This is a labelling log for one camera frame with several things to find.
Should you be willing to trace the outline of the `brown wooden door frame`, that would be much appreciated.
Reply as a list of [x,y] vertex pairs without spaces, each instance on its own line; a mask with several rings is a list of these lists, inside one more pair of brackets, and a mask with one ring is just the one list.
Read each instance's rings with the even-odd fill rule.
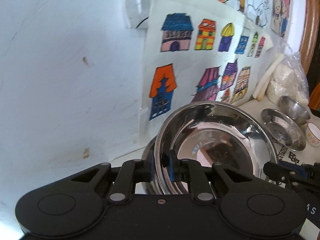
[[304,29],[299,52],[304,73],[307,74],[310,69],[319,32],[319,0],[305,1]]

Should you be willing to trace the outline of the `beige rolled stick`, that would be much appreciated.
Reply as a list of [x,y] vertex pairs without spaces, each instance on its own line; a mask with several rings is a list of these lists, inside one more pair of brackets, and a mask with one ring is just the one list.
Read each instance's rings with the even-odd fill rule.
[[257,100],[258,100],[258,101],[263,100],[264,96],[265,96],[265,90],[262,89],[262,90],[259,92],[258,96],[257,96]]

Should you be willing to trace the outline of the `small steel plate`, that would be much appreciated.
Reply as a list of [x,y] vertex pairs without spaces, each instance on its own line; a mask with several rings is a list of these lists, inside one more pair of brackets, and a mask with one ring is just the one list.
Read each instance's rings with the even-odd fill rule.
[[287,115],[276,109],[266,108],[261,111],[264,127],[279,144],[294,151],[306,147],[306,138],[300,127]]

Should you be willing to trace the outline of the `girl with teddy drawing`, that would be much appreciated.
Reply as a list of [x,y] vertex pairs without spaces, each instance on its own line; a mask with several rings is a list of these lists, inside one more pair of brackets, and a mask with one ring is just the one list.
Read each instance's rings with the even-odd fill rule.
[[271,30],[284,38],[290,16],[291,0],[273,0]]

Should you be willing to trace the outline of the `deep steel bowl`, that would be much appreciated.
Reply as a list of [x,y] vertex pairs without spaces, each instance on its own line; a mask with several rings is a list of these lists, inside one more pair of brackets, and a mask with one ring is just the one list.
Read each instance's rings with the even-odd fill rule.
[[279,108],[282,113],[291,118],[298,126],[303,126],[311,118],[310,113],[303,105],[286,95],[280,97]]

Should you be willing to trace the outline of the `plastic bag of buns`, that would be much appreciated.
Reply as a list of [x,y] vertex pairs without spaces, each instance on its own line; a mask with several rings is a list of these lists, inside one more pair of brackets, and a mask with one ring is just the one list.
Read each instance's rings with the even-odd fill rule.
[[309,85],[300,61],[300,53],[294,53],[288,43],[279,47],[283,59],[271,74],[266,95],[275,105],[282,96],[289,96],[300,104],[309,104]]

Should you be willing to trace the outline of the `white rolled stick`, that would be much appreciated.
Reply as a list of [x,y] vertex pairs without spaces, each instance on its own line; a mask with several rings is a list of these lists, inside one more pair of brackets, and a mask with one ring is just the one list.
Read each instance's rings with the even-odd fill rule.
[[259,92],[264,89],[266,91],[268,87],[268,83],[270,81],[271,75],[274,72],[275,68],[278,66],[278,64],[281,63],[281,61],[284,59],[284,54],[278,53],[276,55],[275,60],[271,63],[267,71],[263,74],[262,78],[260,81],[257,83],[255,90],[253,92],[253,98],[257,100],[257,96]]

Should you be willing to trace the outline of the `houses drawing paper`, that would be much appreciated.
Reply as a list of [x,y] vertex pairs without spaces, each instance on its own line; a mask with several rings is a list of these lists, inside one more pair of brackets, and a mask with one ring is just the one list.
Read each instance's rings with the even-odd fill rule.
[[147,144],[188,103],[248,102],[272,46],[266,31],[217,0],[151,0],[140,142]]

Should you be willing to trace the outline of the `large steel plate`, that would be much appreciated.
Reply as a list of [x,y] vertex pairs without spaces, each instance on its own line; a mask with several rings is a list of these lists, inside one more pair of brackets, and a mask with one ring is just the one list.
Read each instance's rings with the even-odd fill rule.
[[162,157],[173,150],[178,159],[204,167],[223,163],[268,180],[263,167],[278,163],[276,148],[263,127],[248,113],[218,101],[199,101],[171,113],[161,126],[153,148],[156,181],[162,194],[184,194],[182,182],[172,182]]

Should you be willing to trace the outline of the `floral ceramic bowl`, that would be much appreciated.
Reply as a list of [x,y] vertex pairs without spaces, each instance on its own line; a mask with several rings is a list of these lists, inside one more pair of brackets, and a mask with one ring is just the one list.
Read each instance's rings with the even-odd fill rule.
[[315,124],[313,124],[312,122],[308,122],[306,124],[305,135],[307,142],[311,146],[320,146],[320,129]]

